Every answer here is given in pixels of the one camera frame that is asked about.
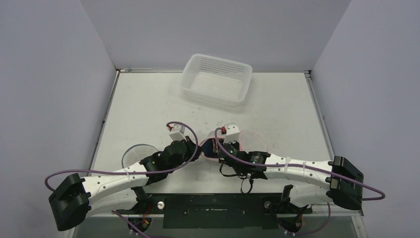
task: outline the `white table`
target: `white table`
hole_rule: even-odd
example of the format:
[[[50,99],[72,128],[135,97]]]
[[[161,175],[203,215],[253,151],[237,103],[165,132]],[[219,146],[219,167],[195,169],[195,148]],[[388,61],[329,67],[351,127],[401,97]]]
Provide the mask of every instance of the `white table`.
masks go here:
[[[199,140],[234,122],[257,131],[269,152],[294,159],[330,160],[314,102],[303,73],[254,73],[245,102],[235,108],[185,96],[181,73],[121,73],[92,164],[94,170],[121,168],[121,156],[132,145],[146,143],[162,150],[171,143],[165,124],[191,126]],[[198,159],[145,186],[148,193],[238,193],[241,180],[225,178],[219,164]],[[281,192],[295,181],[257,179],[252,192]]]

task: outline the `laundry basket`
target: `laundry basket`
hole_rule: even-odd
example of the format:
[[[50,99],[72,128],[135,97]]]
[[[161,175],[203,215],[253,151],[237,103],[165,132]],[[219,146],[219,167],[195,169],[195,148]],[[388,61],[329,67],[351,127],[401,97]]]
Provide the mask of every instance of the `laundry basket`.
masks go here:
[[[248,64],[196,54],[185,66],[179,87],[189,96],[235,107],[247,95],[251,74]]]

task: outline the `metal frame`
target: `metal frame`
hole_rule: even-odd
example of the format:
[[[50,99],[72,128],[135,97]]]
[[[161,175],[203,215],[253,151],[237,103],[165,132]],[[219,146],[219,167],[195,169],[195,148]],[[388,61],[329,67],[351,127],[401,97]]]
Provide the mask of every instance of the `metal frame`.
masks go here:
[[[101,143],[101,139],[102,139],[102,135],[104,132],[104,128],[106,125],[106,119],[109,115],[109,110],[112,104],[112,99],[115,93],[115,89],[116,86],[118,84],[118,79],[119,79],[119,75],[121,73],[181,73],[182,70],[179,69],[151,69],[151,68],[140,68],[140,69],[117,69],[116,75],[115,75],[115,80],[114,80],[114,84],[112,87],[112,91],[110,94],[110,98],[109,98],[109,102],[108,102],[108,106],[107,106],[107,110],[105,113],[105,117],[104,117],[104,121],[102,123],[102,127],[101,127],[101,131],[98,137],[98,141],[97,141],[97,145],[95,148],[95,152],[93,154],[93,158],[92,158],[92,162],[91,162],[91,166],[90,168],[92,169],[94,164],[95,164],[95,160],[97,157],[97,152]],[[325,125],[325,121],[324,121],[324,117],[322,116],[322,113],[320,111],[320,107],[318,104],[318,101],[316,99],[315,96],[315,92],[314,92],[314,88],[312,85],[312,79],[311,79],[311,75],[310,75],[310,71],[309,70],[274,70],[274,71],[258,71],[255,70],[254,72],[302,72],[305,74],[305,78],[307,81],[307,85],[308,85],[308,90],[309,93],[311,94],[312,97],[312,101],[315,107],[315,111],[316,111],[316,115],[318,117],[318,121],[319,124],[321,126],[321,130],[322,130],[322,134],[325,140],[325,143],[327,145],[328,148],[328,153],[331,159],[334,158],[334,151],[331,145],[331,140],[329,138],[328,135],[328,131]],[[313,213],[312,214],[308,214],[307,216],[327,216],[328,215],[328,209],[327,209],[327,205],[326,204],[317,204],[317,205],[313,205],[312,206],[313,209]],[[113,214],[109,213],[109,214],[101,214],[101,217],[107,217],[107,216],[114,216]],[[139,217],[141,215],[129,215],[130,217]],[[353,224],[355,226],[355,230],[356,230],[356,234],[358,236],[358,238],[367,238],[367,233],[365,230],[365,225],[363,223],[362,220],[362,216],[363,216],[363,212],[362,211],[350,211],[350,210],[346,210],[346,209],[342,209],[336,205],[331,205],[331,216],[351,216],[352,217],[352,221]],[[149,215],[149,217],[163,217],[163,215]],[[62,232],[62,238],[72,238],[74,235],[74,228],[70,229],[68,231]]]

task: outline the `black strap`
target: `black strap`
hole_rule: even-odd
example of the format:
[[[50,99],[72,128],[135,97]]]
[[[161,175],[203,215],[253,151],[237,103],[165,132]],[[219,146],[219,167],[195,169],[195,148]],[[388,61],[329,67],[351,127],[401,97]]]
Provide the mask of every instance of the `black strap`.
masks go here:
[[[242,190],[242,185],[244,184],[244,181],[246,180],[246,178],[244,178],[244,179],[242,179],[242,183],[241,183],[241,193],[244,193],[244,194],[248,194],[248,193],[250,193],[251,192],[251,190],[252,190],[252,186],[254,185],[254,180],[253,179],[249,179],[248,181],[250,182],[250,190],[248,190],[248,192],[243,192],[243,190]]]
[[[236,177],[236,176],[238,176],[237,174],[234,174],[234,175],[225,175],[225,174],[222,172],[223,165],[224,165],[224,162],[222,161],[222,162],[220,163],[220,169],[219,169],[219,172],[220,172],[220,173],[221,173],[224,177]]]

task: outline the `plastic basket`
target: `plastic basket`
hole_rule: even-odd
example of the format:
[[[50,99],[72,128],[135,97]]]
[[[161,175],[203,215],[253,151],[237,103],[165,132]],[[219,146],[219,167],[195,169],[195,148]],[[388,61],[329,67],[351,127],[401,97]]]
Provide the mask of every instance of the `plastic basket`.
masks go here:
[[[247,95],[251,74],[248,64],[196,54],[185,66],[179,87],[191,97],[235,107]]]

